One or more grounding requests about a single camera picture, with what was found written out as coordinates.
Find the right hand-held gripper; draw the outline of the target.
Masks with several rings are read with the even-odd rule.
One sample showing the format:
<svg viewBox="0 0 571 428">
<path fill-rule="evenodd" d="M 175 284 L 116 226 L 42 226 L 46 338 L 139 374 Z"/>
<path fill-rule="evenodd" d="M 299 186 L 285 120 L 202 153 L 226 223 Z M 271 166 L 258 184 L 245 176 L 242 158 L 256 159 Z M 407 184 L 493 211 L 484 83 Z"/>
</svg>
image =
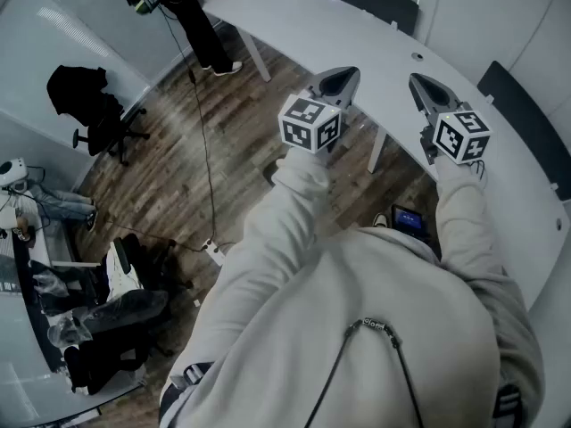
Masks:
<svg viewBox="0 0 571 428">
<path fill-rule="evenodd" d="M 426 126 L 420 144 L 429 164 L 438 155 L 454 163 L 470 164 L 483 158 L 491 128 L 481 113 L 461 101 L 446 85 L 420 73 L 412 73 L 409 89 Z"/>
</svg>

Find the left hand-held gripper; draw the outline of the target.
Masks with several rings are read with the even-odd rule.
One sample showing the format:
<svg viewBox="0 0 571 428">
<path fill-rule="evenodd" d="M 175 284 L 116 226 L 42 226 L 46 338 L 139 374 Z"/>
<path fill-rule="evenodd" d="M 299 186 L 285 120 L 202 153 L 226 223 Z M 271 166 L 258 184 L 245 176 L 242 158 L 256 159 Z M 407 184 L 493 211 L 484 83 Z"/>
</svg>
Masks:
<svg viewBox="0 0 571 428">
<path fill-rule="evenodd" d="M 360 70 L 338 67 L 314 75 L 287 97 L 278 114 L 282 142 L 306 152 L 331 152 L 347 129 L 345 119 L 360 84 Z"/>
</svg>

